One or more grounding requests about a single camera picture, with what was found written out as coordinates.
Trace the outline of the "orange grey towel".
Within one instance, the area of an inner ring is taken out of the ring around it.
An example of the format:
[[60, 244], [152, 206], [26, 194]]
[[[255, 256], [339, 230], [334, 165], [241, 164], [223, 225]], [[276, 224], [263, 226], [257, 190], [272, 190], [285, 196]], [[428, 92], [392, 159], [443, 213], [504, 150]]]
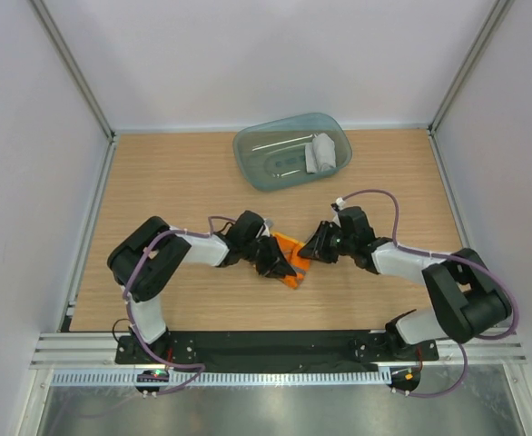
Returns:
[[295, 272], [294, 276], [286, 275], [281, 281], [286, 286], [296, 290], [300, 287], [310, 269], [310, 259], [299, 256], [299, 251], [305, 246], [305, 243], [283, 233], [275, 232], [273, 236], [276, 238], [284, 258]]

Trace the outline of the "grey panda towel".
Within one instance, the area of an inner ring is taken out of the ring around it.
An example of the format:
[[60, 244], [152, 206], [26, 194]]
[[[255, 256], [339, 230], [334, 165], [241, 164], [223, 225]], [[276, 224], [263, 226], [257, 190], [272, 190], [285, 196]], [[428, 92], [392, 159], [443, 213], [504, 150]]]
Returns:
[[305, 144], [304, 153], [306, 173], [332, 173], [336, 169], [335, 143], [327, 134], [315, 134]]

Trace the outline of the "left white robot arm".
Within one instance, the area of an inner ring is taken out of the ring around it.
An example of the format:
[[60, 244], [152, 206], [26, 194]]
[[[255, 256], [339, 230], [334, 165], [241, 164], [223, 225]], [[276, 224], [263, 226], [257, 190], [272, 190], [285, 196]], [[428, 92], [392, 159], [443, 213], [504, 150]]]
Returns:
[[171, 334], [163, 318], [161, 292], [183, 264], [224, 268], [245, 261], [265, 278], [296, 277], [267, 221], [245, 211], [225, 225], [196, 233], [169, 225], [159, 216], [142, 223], [113, 249], [106, 264], [123, 289], [136, 352], [146, 362], [167, 362]]

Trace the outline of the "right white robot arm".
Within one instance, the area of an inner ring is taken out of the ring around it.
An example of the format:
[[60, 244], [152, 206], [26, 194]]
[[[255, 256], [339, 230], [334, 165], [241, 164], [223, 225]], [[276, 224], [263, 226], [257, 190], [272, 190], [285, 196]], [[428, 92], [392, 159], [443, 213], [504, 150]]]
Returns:
[[418, 344], [449, 338], [468, 342], [512, 315], [505, 291], [486, 273], [477, 252], [429, 253], [378, 237], [358, 206], [332, 205], [335, 216], [320, 222], [300, 249], [301, 258], [336, 263], [350, 257], [360, 269], [423, 285], [430, 306], [411, 310], [385, 325], [384, 347], [397, 360], [408, 358]]

